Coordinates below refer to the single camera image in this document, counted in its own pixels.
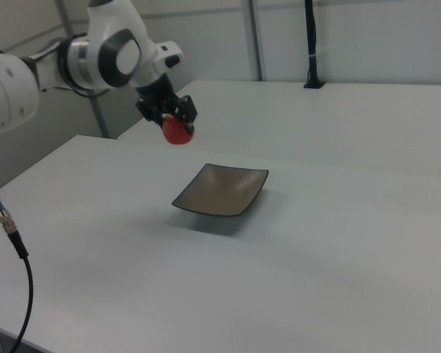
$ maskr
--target square plate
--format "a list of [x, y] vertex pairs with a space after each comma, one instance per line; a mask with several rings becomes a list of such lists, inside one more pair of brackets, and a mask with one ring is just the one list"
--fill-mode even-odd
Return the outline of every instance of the square plate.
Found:
[[241, 215], [258, 196], [269, 171], [206, 164], [172, 202], [182, 210], [203, 215]]

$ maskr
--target red ball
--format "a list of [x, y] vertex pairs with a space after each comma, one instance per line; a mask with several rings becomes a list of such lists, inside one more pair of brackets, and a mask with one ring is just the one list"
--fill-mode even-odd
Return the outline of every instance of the red ball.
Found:
[[163, 120], [162, 130], [165, 139], [172, 145], [184, 145], [193, 138], [193, 135], [188, 133], [184, 124], [170, 115]]

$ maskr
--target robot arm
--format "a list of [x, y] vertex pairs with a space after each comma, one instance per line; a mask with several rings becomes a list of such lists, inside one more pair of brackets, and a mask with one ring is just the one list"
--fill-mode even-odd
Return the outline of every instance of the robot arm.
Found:
[[140, 94], [136, 105], [146, 120], [162, 126], [169, 114], [191, 135], [194, 103], [178, 97], [167, 76], [182, 61], [181, 49], [174, 42], [155, 44], [130, 0], [91, 0], [88, 12], [87, 35], [31, 57], [0, 54], [0, 132], [35, 114], [39, 90], [115, 89], [129, 83]]

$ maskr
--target table surface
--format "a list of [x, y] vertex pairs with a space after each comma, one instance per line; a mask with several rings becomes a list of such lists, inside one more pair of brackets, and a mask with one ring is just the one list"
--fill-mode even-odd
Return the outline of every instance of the table surface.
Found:
[[[441, 177], [441, 86], [194, 81], [184, 148]], [[168, 143], [140, 121], [119, 140]]]
[[[441, 352], [441, 176], [195, 141], [76, 137], [0, 190], [35, 273], [27, 342], [53, 353]], [[172, 207], [205, 163], [270, 176], [239, 218]], [[26, 291], [0, 231], [0, 329], [18, 332]]]

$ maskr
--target wall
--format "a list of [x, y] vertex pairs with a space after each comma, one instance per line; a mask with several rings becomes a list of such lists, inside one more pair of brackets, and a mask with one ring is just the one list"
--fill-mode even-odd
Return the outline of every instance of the wall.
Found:
[[[34, 54], [55, 37], [65, 33], [53, 1], [0, 1], [0, 47], [6, 52]], [[41, 93], [37, 115], [0, 135], [0, 187], [78, 134], [100, 135], [90, 104], [72, 93]]]
[[[315, 0], [320, 77], [441, 84], [441, 0]], [[258, 0], [268, 80], [306, 79], [304, 0]]]

